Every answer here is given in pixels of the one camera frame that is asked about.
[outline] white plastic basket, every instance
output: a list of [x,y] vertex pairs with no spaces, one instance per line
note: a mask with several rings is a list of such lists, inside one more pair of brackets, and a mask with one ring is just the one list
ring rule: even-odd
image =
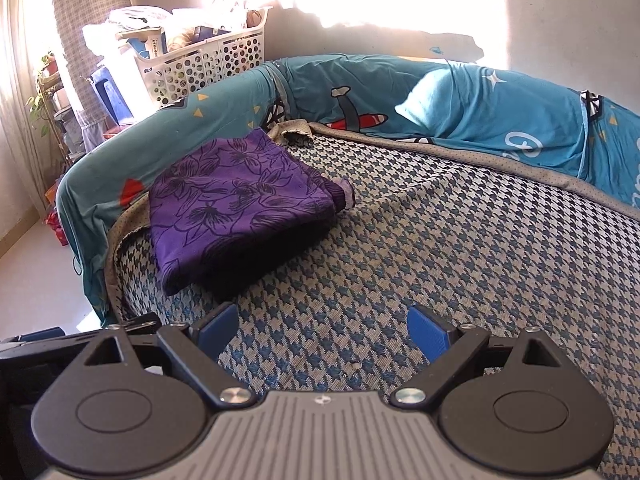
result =
[[[260,15],[257,27],[223,34],[163,56],[144,59],[126,46],[120,56],[105,58],[103,63],[139,120],[205,86],[262,64],[267,9],[260,10]],[[142,81],[132,73],[135,69]],[[140,95],[143,88],[150,102]]]

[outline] curtain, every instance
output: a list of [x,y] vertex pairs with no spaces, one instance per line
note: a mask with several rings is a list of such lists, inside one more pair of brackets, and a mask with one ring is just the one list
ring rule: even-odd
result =
[[130,0],[52,0],[60,44],[54,47],[60,77],[82,128],[87,151],[103,142],[102,133],[113,126],[88,78],[99,58],[86,47],[82,28],[103,23],[114,9],[129,7]]
[[43,137],[25,106],[36,95],[35,74],[50,46],[52,9],[47,0],[0,0],[0,135],[6,137],[18,176],[41,217],[44,193],[62,170],[53,134]]

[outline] potted plant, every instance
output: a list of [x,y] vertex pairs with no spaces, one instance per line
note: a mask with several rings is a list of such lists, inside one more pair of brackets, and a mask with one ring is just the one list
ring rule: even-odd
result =
[[44,121],[44,124],[40,129],[40,135],[44,137],[49,134],[51,128],[49,126],[49,121],[47,121],[47,114],[44,109],[44,98],[42,95],[38,94],[36,96],[29,97],[26,106],[29,107],[29,118],[33,129],[36,129],[36,122],[41,120]]
[[44,77],[50,77],[58,71],[56,56],[53,55],[52,51],[49,50],[44,56],[42,56],[42,66],[42,75]]

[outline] mattress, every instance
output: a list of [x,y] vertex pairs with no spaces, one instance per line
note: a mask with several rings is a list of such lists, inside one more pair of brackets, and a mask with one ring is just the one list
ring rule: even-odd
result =
[[[425,365],[408,337],[421,303],[494,335],[545,330],[609,401],[616,431],[601,472],[640,476],[638,224],[516,176],[422,153],[317,137],[291,148],[356,188],[316,246],[237,298],[238,336],[221,364],[262,393],[380,390]],[[148,230],[115,259],[130,316],[194,320],[212,305],[192,286],[166,298]]]

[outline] purple cloth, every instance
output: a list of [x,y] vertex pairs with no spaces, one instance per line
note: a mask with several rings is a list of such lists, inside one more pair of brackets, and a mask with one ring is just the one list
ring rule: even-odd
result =
[[350,184],[327,180],[260,129],[244,139],[212,140],[149,190],[162,289],[170,296],[216,269],[228,274],[225,263],[239,255],[250,260],[266,240],[326,222],[352,204]]

